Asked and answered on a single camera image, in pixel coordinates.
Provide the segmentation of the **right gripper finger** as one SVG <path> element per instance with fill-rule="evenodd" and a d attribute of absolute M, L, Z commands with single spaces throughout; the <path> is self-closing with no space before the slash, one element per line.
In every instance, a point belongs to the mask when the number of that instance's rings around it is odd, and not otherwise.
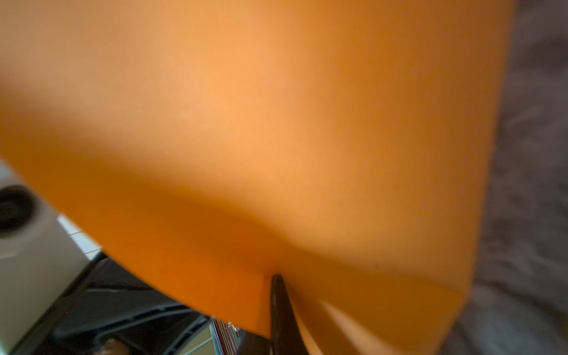
<path fill-rule="evenodd" d="M 270 306 L 272 353 L 308 355 L 281 275 L 272 277 Z"/>

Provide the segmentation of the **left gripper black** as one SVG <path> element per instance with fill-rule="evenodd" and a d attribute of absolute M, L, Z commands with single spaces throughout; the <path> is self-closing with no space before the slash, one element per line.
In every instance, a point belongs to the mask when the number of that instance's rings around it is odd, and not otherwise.
<path fill-rule="evenodd" d="M 132 354 L 181 354 L 211 321 L 100 253 L 34 322 L 12 354 L 94 354 L 108 340 L 125 344 Z"/>

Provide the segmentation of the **orange paper sheet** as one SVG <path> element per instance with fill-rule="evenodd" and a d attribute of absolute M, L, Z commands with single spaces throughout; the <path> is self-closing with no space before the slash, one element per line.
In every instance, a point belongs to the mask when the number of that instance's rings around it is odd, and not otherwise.
<path fill-rule="evenodd" d="M 313 354 L 434 354 L 514 1 L 3 1 L 1 157 L 117 262 Z"/>

